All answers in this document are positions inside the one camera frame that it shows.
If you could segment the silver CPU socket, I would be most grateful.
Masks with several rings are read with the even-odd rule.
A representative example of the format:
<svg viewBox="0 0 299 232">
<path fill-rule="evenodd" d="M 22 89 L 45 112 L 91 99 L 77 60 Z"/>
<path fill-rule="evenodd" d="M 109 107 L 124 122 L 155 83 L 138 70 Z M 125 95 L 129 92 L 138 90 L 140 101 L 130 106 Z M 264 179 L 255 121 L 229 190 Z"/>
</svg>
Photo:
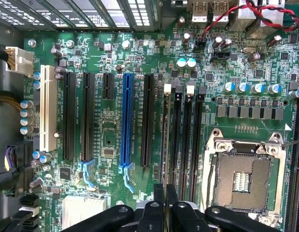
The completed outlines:
<svg viewBox="0 0 299 232">
<path fill-rule="evenodd" d="M 243 140 L 225 138 L 220 129 L 213 129 L 202 156 L 201 212 L 223 206 L 279 228 L 286 156 L 278 132 L 267 140 Z"/>
</svg>

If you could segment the white power connector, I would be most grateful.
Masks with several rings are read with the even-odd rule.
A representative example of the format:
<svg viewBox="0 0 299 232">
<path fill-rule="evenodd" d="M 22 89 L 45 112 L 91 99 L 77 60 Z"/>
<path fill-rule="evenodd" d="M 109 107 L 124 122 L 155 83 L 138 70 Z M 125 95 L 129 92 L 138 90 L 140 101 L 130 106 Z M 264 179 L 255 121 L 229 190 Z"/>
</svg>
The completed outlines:
<svg viewBox="0 0 299 232">
<path fill-rule="evenodd" d="M 5 65 L 5 70 L 7 72 L 22 74 L 33 78 L 33 53 L 14 46 L 8 46 L 4 51 L 8 54 L 8 61 Z"/>
</svg>

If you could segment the short black expansion slot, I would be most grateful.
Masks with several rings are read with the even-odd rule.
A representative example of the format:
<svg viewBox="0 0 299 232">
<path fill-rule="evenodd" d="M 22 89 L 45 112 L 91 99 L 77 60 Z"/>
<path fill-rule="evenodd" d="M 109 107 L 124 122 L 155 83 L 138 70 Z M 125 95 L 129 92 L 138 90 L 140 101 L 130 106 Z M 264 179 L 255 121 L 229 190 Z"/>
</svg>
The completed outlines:
<svg viewBox="0 0 299 232">
<path fill-rule="evenodd" d="M 114 75 L 112 73 L 104 73 L 103 74 L 103 94 L 102 97 L 105 100 L 113 100 L 114 99 Z"/>
</svg>

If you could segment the white PCI expansion slot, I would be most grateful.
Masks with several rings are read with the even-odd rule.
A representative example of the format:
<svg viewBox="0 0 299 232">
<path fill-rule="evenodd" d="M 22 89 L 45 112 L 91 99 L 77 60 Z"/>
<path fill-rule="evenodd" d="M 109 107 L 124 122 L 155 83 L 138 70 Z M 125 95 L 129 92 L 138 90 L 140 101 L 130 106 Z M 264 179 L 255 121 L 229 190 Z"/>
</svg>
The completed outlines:
<svg viewBox="0 0 299 232">
<path fill-rule="evenodd" d="M 57 147 L 57 80 L 55 68 L 40 66 L 40 150 L 50 152 Z"/>
</svg>

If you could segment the green PC motherboard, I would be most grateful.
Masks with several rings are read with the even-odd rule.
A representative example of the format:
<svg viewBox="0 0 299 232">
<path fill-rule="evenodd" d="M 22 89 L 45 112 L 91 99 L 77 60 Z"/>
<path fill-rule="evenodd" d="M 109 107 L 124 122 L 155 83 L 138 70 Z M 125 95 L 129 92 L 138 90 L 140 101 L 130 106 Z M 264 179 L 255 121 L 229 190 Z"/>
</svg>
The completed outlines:
<svg viewBox="0 0 299 232">
<path fill-rule="evenodd" d="M 299 1 L 284 8 L 299 19 Z M 200 211 L 299 232 L 299 26 L 250 38 L 191 16 L 161 32 L 27 35 L 35 230 L 136 208 L 173 185 Z"/>
</svg>

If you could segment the black SATA connector stack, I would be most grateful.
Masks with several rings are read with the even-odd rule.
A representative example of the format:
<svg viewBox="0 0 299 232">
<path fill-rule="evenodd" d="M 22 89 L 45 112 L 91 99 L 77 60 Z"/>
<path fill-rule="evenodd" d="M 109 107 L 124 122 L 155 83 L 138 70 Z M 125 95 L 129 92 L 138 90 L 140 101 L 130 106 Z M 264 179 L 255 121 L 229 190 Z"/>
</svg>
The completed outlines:
<svg viewBox="0 0 299 232">
<path fill-rule="evenodd" d="M 19 200 L 20 211 L 32 212 L 32 216 L 21 225 L 20 232 L 39 232 L 39 201 L 38 195 L 25 195 Z"/>
</svg>

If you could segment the silver USB port block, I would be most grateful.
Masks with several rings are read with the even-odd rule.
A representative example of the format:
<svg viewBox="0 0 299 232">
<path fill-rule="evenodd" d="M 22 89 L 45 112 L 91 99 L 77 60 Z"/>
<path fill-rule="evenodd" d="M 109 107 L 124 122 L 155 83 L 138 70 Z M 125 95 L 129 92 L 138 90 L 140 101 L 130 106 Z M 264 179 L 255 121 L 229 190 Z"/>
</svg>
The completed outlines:
<svg viewBox="0 0 299 232">
<path fill-rule="evenodd" d="M 211 23 L 230 8 L 229 0 L 192 0 L 191 22 L 193 24 L 205 26 Z"/>
</svg>

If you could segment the silver finned heatsink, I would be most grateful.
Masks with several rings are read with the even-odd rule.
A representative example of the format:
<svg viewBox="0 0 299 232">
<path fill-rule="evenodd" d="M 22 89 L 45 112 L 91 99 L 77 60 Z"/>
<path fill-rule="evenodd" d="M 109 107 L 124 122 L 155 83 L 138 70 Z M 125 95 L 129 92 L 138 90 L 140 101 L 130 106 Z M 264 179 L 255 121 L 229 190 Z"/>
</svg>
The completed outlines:
<svg viewBox="0 0 299 232">
<path fill-rule="evenodd" d="M 106 200 L 85 196 L 67 196 L 62 201 L 62 229 L 65 230 L 106 210 Z"/>
</svg>

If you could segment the black expansion slot blue latch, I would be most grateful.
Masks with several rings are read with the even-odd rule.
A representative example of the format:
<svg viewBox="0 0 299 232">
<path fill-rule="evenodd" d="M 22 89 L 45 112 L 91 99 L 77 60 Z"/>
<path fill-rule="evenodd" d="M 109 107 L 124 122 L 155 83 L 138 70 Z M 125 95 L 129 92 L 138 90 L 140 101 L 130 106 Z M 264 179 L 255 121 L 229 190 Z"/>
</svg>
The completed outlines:
<svg viewBox="0 0 299 232">
<path fill-rule="evenodd" d="M 81 152 L 80 161 L 84 182 L 94 187 L 90 181 L 94 165 L 93 160 L 93 135 L 94 135 L 94 100 L 95 100 L 95 75 L 91 72 L 83 73 L 82 87 L 82 111 L 81 111 Z"/>
</svg>

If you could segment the silver ethernet port block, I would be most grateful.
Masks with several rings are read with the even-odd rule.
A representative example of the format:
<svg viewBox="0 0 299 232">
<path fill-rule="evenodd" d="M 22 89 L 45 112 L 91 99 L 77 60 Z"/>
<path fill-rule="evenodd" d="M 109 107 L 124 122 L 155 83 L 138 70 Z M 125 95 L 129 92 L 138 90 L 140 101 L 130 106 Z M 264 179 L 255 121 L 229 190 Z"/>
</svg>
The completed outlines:
<svg viewBox="0 0 299 232">
<path fill-rule="evenodd" d="M 285 7 L 285 0 L 252 0 L 256 6 L 274 6 Z M 262 10 L 263 17 L 271 20 L 274 24 L 283 25 L 284 14 L 277 10 Z M 240 29 L 244 28 L 245 32 L 253 29 L 269 29 L 270 27 L 257 19 L 249 8 L 238 9 L 236 12 L 236 25 L 240 24 Z"/>
</svg>

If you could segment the long black expansion slot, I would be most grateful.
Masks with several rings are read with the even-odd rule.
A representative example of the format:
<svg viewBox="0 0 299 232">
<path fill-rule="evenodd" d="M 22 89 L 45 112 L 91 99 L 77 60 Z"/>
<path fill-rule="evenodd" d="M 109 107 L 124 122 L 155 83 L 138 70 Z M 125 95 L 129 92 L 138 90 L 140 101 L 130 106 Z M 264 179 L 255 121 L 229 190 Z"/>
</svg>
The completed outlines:
<svg viewBox="0 0 299 232">
<path fill-rule="evenodd" d="M 153 131 L 153 108 L 154 108 L 154 74 L 144 76 L 143 94 L 143 118 L 142 118 L 142 140 L 141 140 L 141 159 L 142 167 L 149 167 L 151 156 L 151 141 Z"/>
<path fill-rule="evenodd" d="M 75 157 L 76 76 L 65 72 L 63 80 L 63 159 Z"/>
</svg>

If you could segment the thin metal locking lever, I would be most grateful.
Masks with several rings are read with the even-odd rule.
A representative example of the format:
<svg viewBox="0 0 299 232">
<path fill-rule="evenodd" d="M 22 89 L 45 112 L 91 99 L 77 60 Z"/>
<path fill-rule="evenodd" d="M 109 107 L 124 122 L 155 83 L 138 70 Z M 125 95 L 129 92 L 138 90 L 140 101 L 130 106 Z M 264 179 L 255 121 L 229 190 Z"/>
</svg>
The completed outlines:
<svg viewBox="0 0 299 232">
<path fill-rule="evenodd" d="M 295 145 L 295 144 L 299 144 L 299 139 L 298 139 L 298 140 L 295 140 L 295 141 L 291 141 L 291 142 L 283 143 L 283 144 L 281 144 L 281 147 L 287 147 L 287 146 Z"/>
</svg>

